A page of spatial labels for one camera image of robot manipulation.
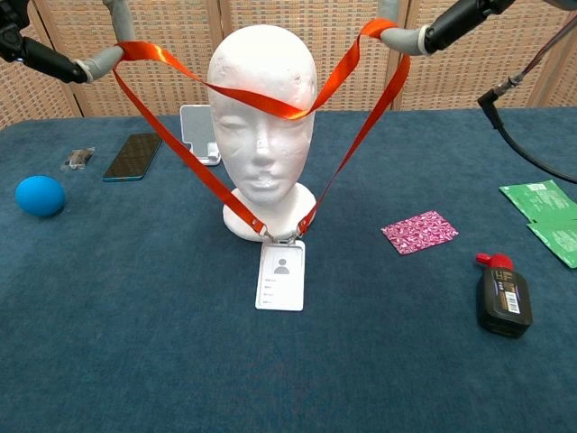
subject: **metal clasp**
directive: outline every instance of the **metal clasp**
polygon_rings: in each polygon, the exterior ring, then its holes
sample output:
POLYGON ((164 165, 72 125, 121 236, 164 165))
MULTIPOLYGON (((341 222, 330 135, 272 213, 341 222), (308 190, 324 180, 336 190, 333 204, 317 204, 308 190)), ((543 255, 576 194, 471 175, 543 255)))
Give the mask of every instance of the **metal clasp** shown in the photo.
POLYGON ((271 235, 269 233, 269 229, 265 226, 264 227, 264 233, 262 235, 268 237, 269 240, 271 242, 273 242, 274 244, 294 244, 295 241, 297 239, 301 238, 303 234, 300 232, 300 230, 297 227, 297 230, 292 232, 289 237, 286 237, 286 238, 274 237, 273 235, 271 235))

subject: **id badge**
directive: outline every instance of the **id badge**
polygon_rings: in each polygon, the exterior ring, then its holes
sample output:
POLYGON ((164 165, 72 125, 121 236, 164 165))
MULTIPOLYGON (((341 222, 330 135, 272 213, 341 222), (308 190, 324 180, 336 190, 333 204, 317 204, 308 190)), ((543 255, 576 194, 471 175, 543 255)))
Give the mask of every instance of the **id badge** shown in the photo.
POLYGON ((257 309, 302 311, 305 297, 305 243, 265 241, 256 290, 257 309))

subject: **pink fabric swatch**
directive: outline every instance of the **pink fabric swatch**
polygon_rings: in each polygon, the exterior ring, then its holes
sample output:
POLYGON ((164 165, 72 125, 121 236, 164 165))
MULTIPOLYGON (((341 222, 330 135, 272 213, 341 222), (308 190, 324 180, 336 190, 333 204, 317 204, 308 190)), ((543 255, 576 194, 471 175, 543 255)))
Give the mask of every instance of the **pink fabric swatch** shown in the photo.
POLYGON ((401 254, 448 242, 459 234, 434 210, 385 226, 380 231, 401 254))

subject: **mannequin eye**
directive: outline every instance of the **mannequin eye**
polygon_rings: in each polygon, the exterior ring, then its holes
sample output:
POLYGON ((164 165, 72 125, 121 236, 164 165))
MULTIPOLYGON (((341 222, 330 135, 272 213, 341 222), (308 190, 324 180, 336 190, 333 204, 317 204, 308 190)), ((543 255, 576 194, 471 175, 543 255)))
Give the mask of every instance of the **mannequin eye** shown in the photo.
POLYGON ((242 119, 237 115, 225 115, 220 119, 219 124, 223 128, 230 129, 233 131, 243 129, 248 126, 248 124, 244 121, 244 119, 242 119))

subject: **green packet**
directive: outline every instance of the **green packet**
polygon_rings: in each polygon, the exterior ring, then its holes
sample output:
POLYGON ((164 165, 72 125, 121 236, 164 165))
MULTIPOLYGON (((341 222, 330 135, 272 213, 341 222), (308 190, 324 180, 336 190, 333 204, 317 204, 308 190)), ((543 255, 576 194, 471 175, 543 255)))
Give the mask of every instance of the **green packet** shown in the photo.
POLYGON ((499 189, 532 223, 577 219, 577 203, 552 180, 499 189))
POLYGON ((567 266, 577 268, 577 220, 532 223, 527 226, 567 266))

